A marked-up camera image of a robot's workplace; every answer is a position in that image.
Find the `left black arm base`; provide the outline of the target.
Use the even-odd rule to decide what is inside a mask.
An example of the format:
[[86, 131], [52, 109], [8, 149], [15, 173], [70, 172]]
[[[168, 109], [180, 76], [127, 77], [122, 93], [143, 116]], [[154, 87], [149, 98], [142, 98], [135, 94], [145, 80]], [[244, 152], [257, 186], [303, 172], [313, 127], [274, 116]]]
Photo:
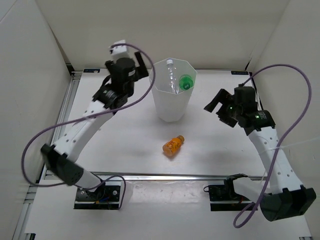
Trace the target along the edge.
[[95, 191], [77, 189], [75, 210], [119, 210], [122, 201], [121, 181], [107, 181]]

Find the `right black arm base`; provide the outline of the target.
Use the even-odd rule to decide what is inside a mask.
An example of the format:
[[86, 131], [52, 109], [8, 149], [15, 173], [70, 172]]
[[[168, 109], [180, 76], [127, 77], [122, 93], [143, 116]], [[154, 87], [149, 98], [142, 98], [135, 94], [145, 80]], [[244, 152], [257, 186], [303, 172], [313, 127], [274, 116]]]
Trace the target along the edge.
[[228, 176], [223, 183], [211, 183], [203, 187], [203, 191], [209, 194], [211, 212], [239, 212], [251, 204], [251, 201], [235, 192], [234, 181], [249, 179], [243, 173]]

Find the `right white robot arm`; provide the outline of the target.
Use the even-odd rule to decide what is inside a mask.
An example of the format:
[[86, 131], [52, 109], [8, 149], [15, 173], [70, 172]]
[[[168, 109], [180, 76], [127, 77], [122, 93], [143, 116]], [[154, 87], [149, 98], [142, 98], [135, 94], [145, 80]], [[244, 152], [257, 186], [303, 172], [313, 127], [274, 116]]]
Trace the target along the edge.
[[253, 143], [262, 164], [268, 171], [267, 187], [252, 181], [245, 174], [235, 174], [224, 180], [223, 189], [211, 185], [213, 201], [238, 200], [239, 197], [258, 204], [264, 217], [272, 222], [302, 216], [316, 199], [313, 188], [304, 187], [291, 167], [279, 143], [276, 124], [267, 110], [259, 110], [256, 91], [250, 86], [239, 86], [230, 94], [220, 89], [204, 107], [216, 112], [219, 120], [230, 127], [239, 125]]

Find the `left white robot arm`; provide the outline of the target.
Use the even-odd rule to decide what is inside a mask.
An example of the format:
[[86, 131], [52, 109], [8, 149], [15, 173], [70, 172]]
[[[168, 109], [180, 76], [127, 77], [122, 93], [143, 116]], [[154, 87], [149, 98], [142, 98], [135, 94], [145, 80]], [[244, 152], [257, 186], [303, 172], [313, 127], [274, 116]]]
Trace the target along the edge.
[[149, 75], [141, 53], [137, 51], [134, 55], [135, 59], [125, 54], [105, 62], [109, 75], [93, 95], [83, 114], [84, 120], [74, 123], [64, 136], [52, 145], [44, 144], [40, 150], [48, 170], [67, 185], [84, 189], [93, 200], [100, 200], [105, 194], [102, 180], [76, 161], [101, 126], [134, 94], [135, 82]]

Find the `orange juice bottle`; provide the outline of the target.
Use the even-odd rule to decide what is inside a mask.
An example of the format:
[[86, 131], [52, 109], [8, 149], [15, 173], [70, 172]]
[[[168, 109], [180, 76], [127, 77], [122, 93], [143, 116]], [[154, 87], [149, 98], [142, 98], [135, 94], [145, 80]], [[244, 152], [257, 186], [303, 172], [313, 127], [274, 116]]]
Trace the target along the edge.
[[172, 138], [162, 146], [164, 155], [170, 158], [174, 157], [178, 153], [184, 142], [185, 138], [182, 135], [178, 135], [177, 137]]

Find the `clear unlabeled plastic bottle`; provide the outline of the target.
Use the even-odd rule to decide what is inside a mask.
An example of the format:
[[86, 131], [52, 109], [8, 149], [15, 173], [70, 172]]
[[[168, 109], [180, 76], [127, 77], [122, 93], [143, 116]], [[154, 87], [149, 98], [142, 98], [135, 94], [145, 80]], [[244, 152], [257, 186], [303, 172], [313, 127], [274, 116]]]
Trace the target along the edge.
[[179, 94], [180, 93], [179, 81], [176, 78], [176, 67], [174, 65], [173, 59], [171, 58], [167, 59], [166, 66], [168, 70], [168, 82], [169, 82], [170, 91], [173, 94]]

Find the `green plastic soda bottle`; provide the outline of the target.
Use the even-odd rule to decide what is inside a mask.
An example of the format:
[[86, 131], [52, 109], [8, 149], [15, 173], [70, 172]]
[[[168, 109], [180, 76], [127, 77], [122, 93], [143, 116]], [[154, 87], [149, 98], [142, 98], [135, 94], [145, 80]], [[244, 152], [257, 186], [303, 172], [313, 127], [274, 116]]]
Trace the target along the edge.
[[194, 87], [194, 80], [190, 75], [184, 74], [179, 78], [179, 88], [182, 91], [187, 91], [193, 87]]

